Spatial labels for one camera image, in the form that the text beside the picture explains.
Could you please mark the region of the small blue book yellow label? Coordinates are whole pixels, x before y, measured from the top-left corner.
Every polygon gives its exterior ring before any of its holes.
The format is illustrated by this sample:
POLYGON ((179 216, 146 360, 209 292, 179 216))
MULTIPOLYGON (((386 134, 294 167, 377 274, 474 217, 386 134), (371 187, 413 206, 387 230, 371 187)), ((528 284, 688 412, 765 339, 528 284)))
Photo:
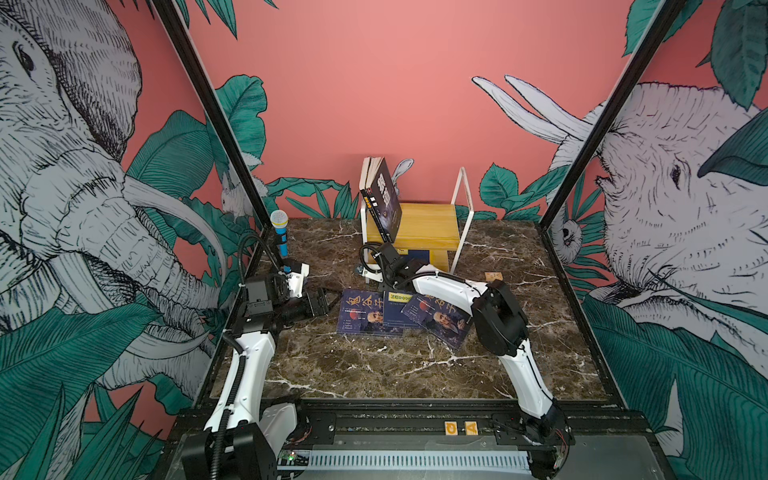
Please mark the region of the small blue book yellow label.
POLYGON ((419 325, 403 313, 403 309, 411 301, 412 294, 396 291, 385 291, 383 294, 384 326, 398 329, 417 329, 419 325))

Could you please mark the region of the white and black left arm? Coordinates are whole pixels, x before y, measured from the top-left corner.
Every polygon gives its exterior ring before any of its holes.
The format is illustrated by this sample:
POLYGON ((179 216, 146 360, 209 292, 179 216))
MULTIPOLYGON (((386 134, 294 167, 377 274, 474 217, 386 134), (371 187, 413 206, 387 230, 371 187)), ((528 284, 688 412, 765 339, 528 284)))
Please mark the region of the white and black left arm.
POLYGON ((252 242, 267 254, 272 269, 241 282, 245 299, 221 337, 232 349, 232 361, 220 399, 201 432, 181 449, 188 479, 277 478, 280 451, 300 425, 296 401, 262 405, 277 341, 297 322, 323 317, 334 305, 326 289, 307 289, 310 267, 289 257, 285 228, 276 228, 273 243, 251 235, 240 246, 252 242))

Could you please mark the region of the dark blue book white label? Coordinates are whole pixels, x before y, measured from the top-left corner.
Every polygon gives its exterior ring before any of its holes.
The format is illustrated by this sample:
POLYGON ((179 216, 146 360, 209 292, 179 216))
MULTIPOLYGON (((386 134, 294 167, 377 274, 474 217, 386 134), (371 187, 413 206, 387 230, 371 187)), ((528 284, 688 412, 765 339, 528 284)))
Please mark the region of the dark blue book white label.
POLYGON ((429 250, 416 250, 416 249, 409 249, 406 256, 409 259, 415 259, 419 260, 421 262, 424 262, 426 264, 429 264, 431 262, 430 260, 430 251, 429 250))

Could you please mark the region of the black book white characters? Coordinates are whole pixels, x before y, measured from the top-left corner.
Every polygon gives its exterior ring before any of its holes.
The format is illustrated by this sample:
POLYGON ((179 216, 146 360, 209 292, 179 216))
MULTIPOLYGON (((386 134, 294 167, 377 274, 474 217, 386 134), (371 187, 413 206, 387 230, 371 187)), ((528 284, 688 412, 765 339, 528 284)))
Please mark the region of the black book white characters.
POLYGON ((402 219, 402 209, 385 158, 374 177, 372 193, 380 222, 377 227, 379 234, 384 242, 394 243, 402 219))

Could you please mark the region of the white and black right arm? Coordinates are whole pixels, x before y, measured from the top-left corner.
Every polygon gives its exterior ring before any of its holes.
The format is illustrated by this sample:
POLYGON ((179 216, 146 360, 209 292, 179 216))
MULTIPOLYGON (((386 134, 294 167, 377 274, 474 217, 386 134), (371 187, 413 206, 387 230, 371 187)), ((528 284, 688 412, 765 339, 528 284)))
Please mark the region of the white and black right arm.
POLYGON ((468 314, 480 344, 499 358, 510 378, 526 438, 540 445, 571 441, 565 414, 536 365, 528 318, 507 283, 483 283, 446 273, 400 255, 390 243, 367 242, 360 247, 359 257, 368 277, 386 287, 431 296, 468 314))

